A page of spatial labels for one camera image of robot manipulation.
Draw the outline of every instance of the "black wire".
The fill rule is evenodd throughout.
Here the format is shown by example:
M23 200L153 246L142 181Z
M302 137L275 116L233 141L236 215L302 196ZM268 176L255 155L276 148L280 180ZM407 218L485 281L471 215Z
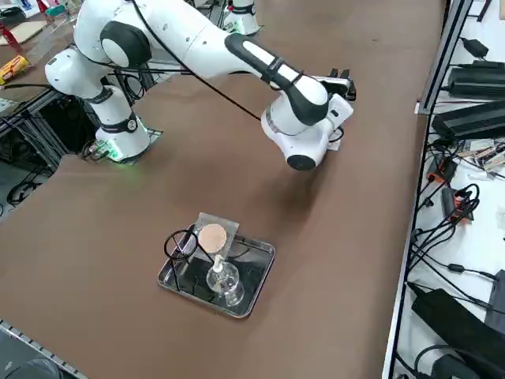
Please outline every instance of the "black wire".
M109 75L114 76L119 80L119 78L116 76L116 74L111 73ZM131 73L120 73L119 75L122 77L122 82L123 82L125 91L128 94L128 96L130 96L134 100L140 100L144 97L147 89L145 88L144 84L142 83L142 81L140 80L139 77L136 77L135 75L132 75ZM132 86L129 83L129 79L134 79L135 81L137 81L137 83L140 86L139 92L133 91Z
M190 69L174 52L158 37L158 35L155 33L155 31L151 28L149 23L146 21L144 15L140 11L139 6L137 5L136 0L128 0L133 4L133 7L135 8L135 11L137 12L138 17L142 20L144 23L145 27L147 30L152 34L152 36L156 39L156 41L161 45L163 49L166 50L167 53L171 54L175 60L182 66L185 67L198 81L200 81L202 84L206 85L209 87L212 91L220 94L222 97L224 97L226 100L228 100L230 103L232 103L234 106L239 107L241 110L243 110L245 113L250 115L251 117L255 118L257 121L261 121L261 118L256 116L254 113L252 113L249 109L245 108L241 104L237 103L235 100L231 99L229 96L225 95L223 92L219 91L216 87L214 87L212 84L207 82L205 79L197 75L192 69Z
M457 292L459 292L460 294L462 294L463 296L466 296L468 299L474 301L475 303L477 304L481 304L481 306L485 309L488 309L488 307L490 307L491 305L488 304L487 302L484 302L482 300L479 300L478 298L474 298L473 296L471 295L468 295L466 292L464 292L464 290L462 290L460 287L458 287L454 282L452 282L451 280L449 280L444 274L442 274L440 271L438 271L436 268L434 268L430 263L428 263L424 257L420 258L423 263L425 263L425 265L427 265L436 275L438 275L440 277L440 279L442 279L444 282L446 282L447 284L449 284L451 287L453 287Z
M418 259L416 262L414 262L408 269L407 269L407 274L409 272L411 272L413 270L413 268L421 261L422 258L424 258L424 256L429 252L429 250L435 248L436 246L438 246L439 244L443 243L443 242L446 242L448 241L450 238L452 238L452 236L455 234L456 232L456 225L461 222L464 218L466 218L471 212L473 212L477 206L480 204L480 200L479 200L479 196L480 196L480 190L479 190L479 186L477 184L470 184L468 185L467 187L464 187L463 189L461 189L460 191L463 191L463 192L466 192L469 188L472 188L474 187L476 189L476 193L475 193L475 198L472 199L470 201L470 203L468 204L467 208L465 209L465 211L461 214L461 215L458 215L458 218L455 219L455 220L451 220L451 217L454 215L454 213L456 212L456 209L454 209L449 215L447 215L436 227L434 227L433 229L430 229L430 234L428 235L428 237L426 237L426 239L422 242L421 246L419 246L418 248L423 251L423 249L427 248L428 245L432 242L434 242L435 240L437 240L438 238L440 238L442 235L445 235L448 231L451 231L451 233L449 234L449 236L447 236L446 238L442 239L442 240L439 240L438 242L436 242L435 244L431 245L429 248L427 248L422 255L418 255L416 254L416 256L418 256L420 259ZM433 235L436 233L436 231L444 228L444 227L448 227L447 229L441 231L439 234L437 234L436 236L433 237ZM411 245L410 245L410 250L412 251L412 245L413 245L413 242L411 242Z
M398 354L398 352L395 353L395 358L398 359L398 362L402 363L402 366L407 369L411 374L413 374L415 377L417 376L417 372L407 363L405 360Z
M337 126L337 130L340 131L340 135L338 137L336 137L334 140L329 140L328 144L332 144L332 143L340 141L344 138L344 129L342 128L342 126Z
M419 283L409 282L409 281L407 281L407 283L408 284L413 284L414 286L418 286L418 287L424 288L426 290L430 290L430 291L434 291L435 290L435 288L432 288L432 287L429 287L429 286L425 286L424 284L419 284ZM468 302L468 303L473 304L475 306L479 306L481 308L484 308L484 309L488 310L489 312L495 312L495 313L498 313L498 314L505 315L505 312L503 312L502 310L497 310L495 308L492 308L491 305L489 305L489 308L488 308L488 307L482 306L482 304L480 302L475 302L474 300L469 300L468 298L462 298L461 296L452 295L452 294L449 294L448 292L446 292L446 293L449 296L451 296L452 298L456 299L456 300L461 300L462 302Z
M238 255L230 255L230 258L233 258L233 259L237 259L237 258L240 258L244 255L246 255L249 251L251 250L250 247L248 247L247 249L245 249L244 251L242 251L240 254Z
M19 183L17 183L7 194L7 199L6 199L7 203L12 205L14 208L16 208L26 198L26 197L21 197L21 195L18 198L14 198L16 192L18 192L23 186L31 186L32 190L34 190L38 186L40 186L40 183L35 183L34 180L37 178L37 176L40 175L42 170L43 170L43 167L35 167L23 178L23 180L21 180ZM33 178L31 178L30 180L28 180L28 178L33 174L35 174L35 176Z
M426 182L426 184L425 184L425 186L421 189L421 191L419 191L419 195L418 195L418 196L422 195L422 194L423 194L423 192L424 192L424 191L426 191L426 189L428 188L428 186L429 186L430 184L432 184L432 183L433 183L433 181L431 181L431 182L430 182L430 181L427 181L427 182Z
M433 345L433 346L430 346L430 347L426 347L424 350L422 350L416 357L416 362L414 363L413 365L413 369L414 371L416 372L419 372L419 361L421 360L421 358L423 357L423 355L425 355L426 353L430 352L430 351L433 351L433 350L444 350L444 349L449 349L449 350L452 350L452 351L455 351L459 354L463 354L463 355L468 355L469 357L477 360L477 361L480 361L481 363L485 363L487 366L490 366L492 367L494 370L496 371L500 371L502 373L502 378L503 376L505 376L505 370L502 369L500 366L496 365L495 363L493 362L490 362L488 359L486 359L485 357L479 355L479 354L476 354L472 351L469 351L469 350L466 350L466 349L461 349L459 347L452 347L452 346L449 346L449 345L443 345L443 344L439 344L439 345Z
M37 84L37 83L20 83L20 84L6 84L0 86L0 89L14 89L14 88L24 88L24 87L41 87L46 89L51 89L53 91L59 92L56 88L49 84Z
M459 146L455 149L454 152L452 152L448 157L445 157L447 159L453 159L456 154L458 154L458 150L459 150ZM436 189L430 194L428 195L422 202L421 204L417 207L416 209L416 212L419 212L426 204L429 203L429 201L444 187L444 186L450 186L449 183L447 181L443 181L438 187L436 187Z

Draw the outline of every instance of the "glass bottle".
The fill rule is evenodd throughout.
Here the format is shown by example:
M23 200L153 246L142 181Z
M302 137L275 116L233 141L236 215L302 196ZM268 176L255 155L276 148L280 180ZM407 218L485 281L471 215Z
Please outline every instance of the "glass bottle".
M244 286L239 280L237 268L223 261L219 254L207 272L207 285L219 296L224 296L228 306L236 306L244 298Z

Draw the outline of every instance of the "yellow package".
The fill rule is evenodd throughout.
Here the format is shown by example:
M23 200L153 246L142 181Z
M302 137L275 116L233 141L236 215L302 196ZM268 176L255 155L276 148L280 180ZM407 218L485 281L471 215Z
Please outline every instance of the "yellow package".
M7 62L0 69L0 85L4 85L9 79L24 71L29 65L30 62L20 55L15 57L12 61Z

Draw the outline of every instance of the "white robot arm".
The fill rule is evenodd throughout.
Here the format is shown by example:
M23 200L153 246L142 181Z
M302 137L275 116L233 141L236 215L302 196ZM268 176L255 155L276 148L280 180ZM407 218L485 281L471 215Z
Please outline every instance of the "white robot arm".
M46 66L47 78L61 92L90 103L103 124L101 138L114 141L121 159L144 151L147 133L122 92L100 84L108 68L92 61L136 67L152 57L152 49L164 48L202 78L237 71L259 77L280 93L262 115L263 130L297 170L321 162L331 135L353 113L327 90L331 82L344 96L348 80L305 75L250 37L215 27L182 0L87 0L74 39L78 49L56 55Z

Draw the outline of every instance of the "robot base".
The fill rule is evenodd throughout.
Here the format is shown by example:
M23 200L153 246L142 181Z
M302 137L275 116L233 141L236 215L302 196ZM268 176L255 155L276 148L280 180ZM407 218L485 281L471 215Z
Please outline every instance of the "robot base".
M137 130L133 133L108 133L103 129L96 132L97 144L102 142L100 150L108 151L108 158L114 162L140 155L149 147L149 133L142 121L137 117Z

